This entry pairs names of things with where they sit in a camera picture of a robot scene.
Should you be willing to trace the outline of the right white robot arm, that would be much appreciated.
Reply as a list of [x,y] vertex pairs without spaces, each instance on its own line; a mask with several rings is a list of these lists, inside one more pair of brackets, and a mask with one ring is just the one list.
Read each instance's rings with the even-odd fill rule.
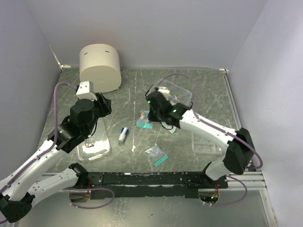
[[159,90],[149,93],[146,101],[150,108],[150,121],[164,122],[169,126],[193,132],[222,150],[223,156],[208,164],[201,176],[201,184],[204,187],[213,187],[220,177],[227,174],[244,173],[255,151],[247,129],[231,129],[200,116],[187,105],[173,105],[168,96]]

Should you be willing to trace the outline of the clear plastic medicine box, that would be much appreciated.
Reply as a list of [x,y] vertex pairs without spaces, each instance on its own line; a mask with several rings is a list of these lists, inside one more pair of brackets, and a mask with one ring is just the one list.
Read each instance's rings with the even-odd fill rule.
[[171,105],[175,105],[176,103],[182,103],[189,108],[192,108],[192,92],[169,81],[168,79],[165,79],[162,81],[160,85],[157,85],[157,83],[152,84],[150,87],[149,91],[146,93],[146,95],[150,94],[152,91],[155,90],[155,88],[160,88],[160,87],[166,87],[167,89],[170,90],[170,97],[169,101]]

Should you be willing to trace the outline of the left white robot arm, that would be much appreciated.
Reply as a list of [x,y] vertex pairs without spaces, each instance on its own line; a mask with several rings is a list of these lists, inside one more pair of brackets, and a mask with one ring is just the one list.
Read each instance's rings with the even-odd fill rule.
[[48,135],[41,147],[15,172],[0,182],[0,211],[9,223],[22,219],[37,203],[65,189],[83,189],[88,171],[79,163],[46,180],[37,179],[63,155],[69,154],[96,129],[99,118],[111,114],[111,100],[101,93],[78,99],[70,114]]

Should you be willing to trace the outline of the teal-edged clear bag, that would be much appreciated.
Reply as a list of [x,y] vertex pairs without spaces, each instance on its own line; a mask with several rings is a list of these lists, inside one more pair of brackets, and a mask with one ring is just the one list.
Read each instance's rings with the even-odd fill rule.
[[150,157],[156,167],[158,167],[168,159],[168,156],[161,150],[161,148],[157,144],[148,148],[145,153]]
[[140,111],[136,126],[143,129],[152,129],[153,124],[148,118],[149,111]]

